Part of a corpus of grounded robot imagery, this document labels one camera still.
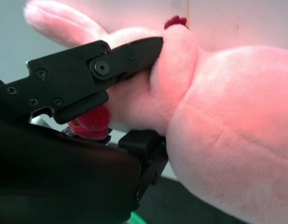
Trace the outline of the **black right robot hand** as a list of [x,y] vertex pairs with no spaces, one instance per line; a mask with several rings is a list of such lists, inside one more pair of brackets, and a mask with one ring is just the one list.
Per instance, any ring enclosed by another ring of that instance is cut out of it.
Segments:
[[123,224],[156,184],[168,156],[154,131],[117,147],[32,125],[65,124],[109,99],[107,89],[151,66],[161,37],[115,49],[105,41],[27,62],[29,76],[0,83],[0,224]]

